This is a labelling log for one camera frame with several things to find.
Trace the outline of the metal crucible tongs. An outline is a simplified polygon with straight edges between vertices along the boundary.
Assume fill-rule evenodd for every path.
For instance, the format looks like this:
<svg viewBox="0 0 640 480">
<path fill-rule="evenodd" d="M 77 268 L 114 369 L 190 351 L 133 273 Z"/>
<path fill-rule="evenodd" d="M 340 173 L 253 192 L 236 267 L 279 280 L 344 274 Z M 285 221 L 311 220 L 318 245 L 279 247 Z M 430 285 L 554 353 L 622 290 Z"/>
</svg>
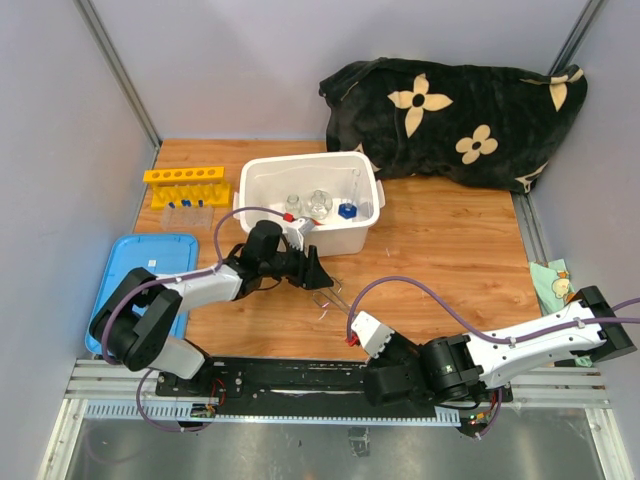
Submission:
<svg viewBox="0 0 640 480">
<path fill-rule="evenodd" d="M 342 297 L 342 282 L 335 277 L 332 277 L 331 280 L 333 282 L 331 287 L 318 289 L 312 293 L 313 302 L 323 311 L 335 307 L 343 314 L 349 315 L 351 305 Z"/>
</svg>

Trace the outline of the graduated cylinder blue base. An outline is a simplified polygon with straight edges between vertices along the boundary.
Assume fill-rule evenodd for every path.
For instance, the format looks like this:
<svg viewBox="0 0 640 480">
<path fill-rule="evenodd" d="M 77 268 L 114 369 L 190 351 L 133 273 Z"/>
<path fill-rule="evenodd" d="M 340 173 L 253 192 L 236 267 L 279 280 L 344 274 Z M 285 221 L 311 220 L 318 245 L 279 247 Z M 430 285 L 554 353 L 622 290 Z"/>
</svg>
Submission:
<svg viewBox="0 0 640 480">
<path fill-rule="evenodd" d="M 338 206 L 338 215 L 345 220 L 351 220 L 357 216 L 357 195 L 360 176 L 361 171 L 354 168 L 346 177 L 346 183 L 343 187 L 341 201 Z"/>
</svg>

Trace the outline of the glass petri dish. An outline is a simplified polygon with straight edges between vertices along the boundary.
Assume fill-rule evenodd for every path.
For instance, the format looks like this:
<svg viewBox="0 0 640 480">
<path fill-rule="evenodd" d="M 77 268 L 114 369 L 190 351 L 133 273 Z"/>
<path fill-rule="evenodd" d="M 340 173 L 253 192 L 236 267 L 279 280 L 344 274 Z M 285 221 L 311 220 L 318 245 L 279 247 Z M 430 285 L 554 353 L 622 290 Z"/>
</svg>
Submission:
<svg viewBox="0 0 640 480">
<path fill-rule="evenodd" d="M 307 211 L 311 218 L 318 221 L 326 219 L 333 209 L 333 198 L 320 189 L 314 190 L 308 200 Z"/>
</svg>

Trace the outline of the white plastic bin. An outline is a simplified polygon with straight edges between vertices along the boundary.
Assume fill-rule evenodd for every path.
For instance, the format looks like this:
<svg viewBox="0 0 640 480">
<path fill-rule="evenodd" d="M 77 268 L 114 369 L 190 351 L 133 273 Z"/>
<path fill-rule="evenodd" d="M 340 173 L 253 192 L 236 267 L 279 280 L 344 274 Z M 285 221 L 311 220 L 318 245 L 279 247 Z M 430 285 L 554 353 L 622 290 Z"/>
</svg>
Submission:
<svg viewBox="0 0 640 480">
<path fill-rule="evenodd" d="M 384 206 L 382 183 L 357 151 L 251 160 L 233 200 L 234 208 L 245 209 L 236 215 L 244 231 L 262 219 L 288 224 L 265 209 L 316 221 L 304 244 L 316 246 L 321 256 L 360 252 Z"/>
</svg>

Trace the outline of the blue plastic tray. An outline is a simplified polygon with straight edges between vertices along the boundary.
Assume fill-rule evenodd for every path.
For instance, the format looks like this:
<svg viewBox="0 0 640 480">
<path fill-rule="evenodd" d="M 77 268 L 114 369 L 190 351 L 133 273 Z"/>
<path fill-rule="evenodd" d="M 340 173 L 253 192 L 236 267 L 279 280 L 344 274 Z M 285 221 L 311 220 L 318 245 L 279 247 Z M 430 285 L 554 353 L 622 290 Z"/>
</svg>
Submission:
<svg viewBox="0 0 640 480">
<path fill-rule="evenodd" d="M 90 319 L 132 269 L 142 267 L 155 275 L 194 270 L 199 246 L 186 233 L 132 234 L 118 239 L 111 250 Z"/>
</svg>

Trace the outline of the small glass beaker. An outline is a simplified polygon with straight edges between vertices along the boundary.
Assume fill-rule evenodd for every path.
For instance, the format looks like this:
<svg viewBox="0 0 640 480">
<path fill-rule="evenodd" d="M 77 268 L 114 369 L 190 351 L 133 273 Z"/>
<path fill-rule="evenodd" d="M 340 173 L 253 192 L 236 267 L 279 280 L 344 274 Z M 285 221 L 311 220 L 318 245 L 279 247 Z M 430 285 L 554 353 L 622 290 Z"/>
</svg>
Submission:
<svg viewBox="0 0 640 480">
<path fill-rule="evenodd" d="M 299 218 L 304 214 L 304 207 L 301 198 L 297 194 L 289 194 L 285 201 L 285 212 L 294 218 Z"/>
</svg>

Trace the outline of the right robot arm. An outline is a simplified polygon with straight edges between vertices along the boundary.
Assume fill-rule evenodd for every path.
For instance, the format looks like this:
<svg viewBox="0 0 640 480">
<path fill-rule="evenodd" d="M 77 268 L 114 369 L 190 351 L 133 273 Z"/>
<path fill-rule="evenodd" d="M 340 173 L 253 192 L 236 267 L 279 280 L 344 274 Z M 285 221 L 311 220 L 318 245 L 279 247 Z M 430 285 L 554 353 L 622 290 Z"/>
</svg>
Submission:
<svg viewBox="0 0 640 480">
<path fill-rule="evenodd" d="M 625 323 L 591 286 L 556 313 L 489 332 L 416 344 L 366 312 L 355 317 L 352 332 L 369 357 L 363 385 L 371 404 L 435 406 L 493 393 L 551 362 L 586 356 L 598 363 L 633 353 Z"/>
</svg>

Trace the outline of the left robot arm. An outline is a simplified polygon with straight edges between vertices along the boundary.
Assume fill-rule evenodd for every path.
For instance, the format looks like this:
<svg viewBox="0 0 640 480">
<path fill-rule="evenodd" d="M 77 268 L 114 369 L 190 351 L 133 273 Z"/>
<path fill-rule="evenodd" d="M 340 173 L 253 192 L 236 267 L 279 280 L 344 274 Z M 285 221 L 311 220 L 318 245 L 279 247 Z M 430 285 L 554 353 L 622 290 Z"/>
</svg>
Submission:
<svg viewBox="0 0 640 480">
<path fill-rule="evenodd" d="M 174 276 L 135 268 L 94 315 L 89 334 L 106 360 L 132 372 L 156 370 L 179 393 L 213 394 L 223 388 L 224 377 L 204 350 L 171 335 L 175 318 L 207 304 L 243 299 L 260 290 L 264 279 L 307 291 L 332 287 L 316 246 L 303 240 L 302 229 L 261 220 L 212 267 Z"/>
</svg>

